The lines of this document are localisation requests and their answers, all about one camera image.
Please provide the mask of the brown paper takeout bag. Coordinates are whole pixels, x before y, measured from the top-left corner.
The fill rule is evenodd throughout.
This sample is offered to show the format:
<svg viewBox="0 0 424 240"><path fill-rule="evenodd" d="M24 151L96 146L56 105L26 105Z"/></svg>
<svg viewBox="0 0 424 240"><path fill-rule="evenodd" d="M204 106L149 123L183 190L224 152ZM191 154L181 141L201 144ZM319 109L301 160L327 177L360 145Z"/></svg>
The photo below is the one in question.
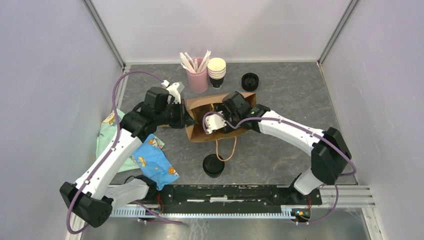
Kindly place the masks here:
<svg viewBox="0 0 424 240"><path fill-rule="evenodd" d="M215 156L222 162L226 162L234 155L237 136L247 130L243 127L237 129L231 126L237 125L236 116L232 115L225 107L223 101L235 97L234 103L240 101L238 107L249 110L255 106L256 94L253 92L241 92L238 96L236 91L186 101L187 112L194 119L195 124L186 128L188 140L194 143L215 141ZM231 155L223 158L219 155L219 140L234 139Z"/></svg>

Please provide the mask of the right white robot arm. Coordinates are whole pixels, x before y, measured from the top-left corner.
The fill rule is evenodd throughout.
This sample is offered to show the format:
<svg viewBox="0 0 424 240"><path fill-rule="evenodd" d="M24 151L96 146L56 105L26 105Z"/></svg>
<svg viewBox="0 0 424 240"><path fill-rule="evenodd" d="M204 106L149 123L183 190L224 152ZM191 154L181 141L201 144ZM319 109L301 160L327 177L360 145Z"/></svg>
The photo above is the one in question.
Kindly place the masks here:
<svg viewBox="0 0 424 240"><path fill-rule="evenodd" d="M283 140L310 156L310 168L292 182L288 191L289 199L295 204L302 204L318 187L334 185L340 176L357 172L341 132L334 127L323 130L302 125L265 105L251 106L237 91L225 96L215 109L202 120L207 134L217 130L224 133L252 130Z"/></svg>

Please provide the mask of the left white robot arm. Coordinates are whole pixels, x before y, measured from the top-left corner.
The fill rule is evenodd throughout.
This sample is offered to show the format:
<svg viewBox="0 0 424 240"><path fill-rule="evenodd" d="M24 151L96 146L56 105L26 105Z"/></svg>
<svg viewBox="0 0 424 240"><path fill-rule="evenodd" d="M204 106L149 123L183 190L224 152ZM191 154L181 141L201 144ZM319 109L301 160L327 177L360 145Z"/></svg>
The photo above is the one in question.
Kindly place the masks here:
<svg viewBox="0 0 424 240"><path fill-rule="evenodd" d="M151 180L136 178L112 190L109 184L130 155L153 134L167 125L184 129L194 124L188 114L182 91L184 86L151 87L138 103L117 123L117 131L92 166L74 183L64 182L59 189L69 214L75 214L88 226L98 228L113 210L136 200L153 203L157 190Z"/></svg>

